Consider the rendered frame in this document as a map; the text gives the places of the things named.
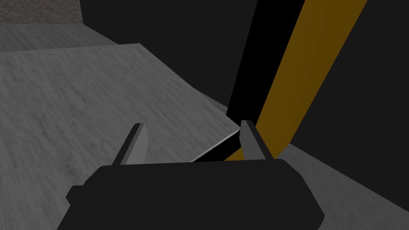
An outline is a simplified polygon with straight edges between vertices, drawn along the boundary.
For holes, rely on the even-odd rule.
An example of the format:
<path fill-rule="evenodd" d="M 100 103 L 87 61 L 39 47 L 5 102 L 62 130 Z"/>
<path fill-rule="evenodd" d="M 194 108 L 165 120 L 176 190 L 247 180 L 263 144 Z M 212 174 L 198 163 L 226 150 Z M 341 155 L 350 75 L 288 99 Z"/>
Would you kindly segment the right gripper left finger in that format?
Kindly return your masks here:
<path fill-rule="evenodd" d="M 144 164 L 149 145 L 145 123 L 136 123 L 131 128 L 112 165 Z"/>

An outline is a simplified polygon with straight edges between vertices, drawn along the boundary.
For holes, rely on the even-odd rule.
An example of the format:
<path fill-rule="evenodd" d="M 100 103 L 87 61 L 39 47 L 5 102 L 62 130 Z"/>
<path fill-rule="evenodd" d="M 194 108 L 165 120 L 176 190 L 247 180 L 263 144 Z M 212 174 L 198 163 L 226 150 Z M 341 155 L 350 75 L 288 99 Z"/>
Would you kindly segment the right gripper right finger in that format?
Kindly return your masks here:
<path fill-rule="evenodd" d="M 251 120 L 241 121 L 239 140 L 244 160 L 274 159 Z"/>

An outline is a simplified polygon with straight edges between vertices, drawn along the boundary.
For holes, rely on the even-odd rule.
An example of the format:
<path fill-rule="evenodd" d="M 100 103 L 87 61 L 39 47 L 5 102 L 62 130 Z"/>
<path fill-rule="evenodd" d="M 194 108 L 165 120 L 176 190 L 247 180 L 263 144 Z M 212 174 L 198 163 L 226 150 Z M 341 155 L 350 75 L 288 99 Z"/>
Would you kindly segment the yellow-brown door leaf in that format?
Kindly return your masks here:
<path fill-rule="evenodd" d="M 291 142 L 367 0 L 257 0 L 227 116 L 277 157 Z"/>

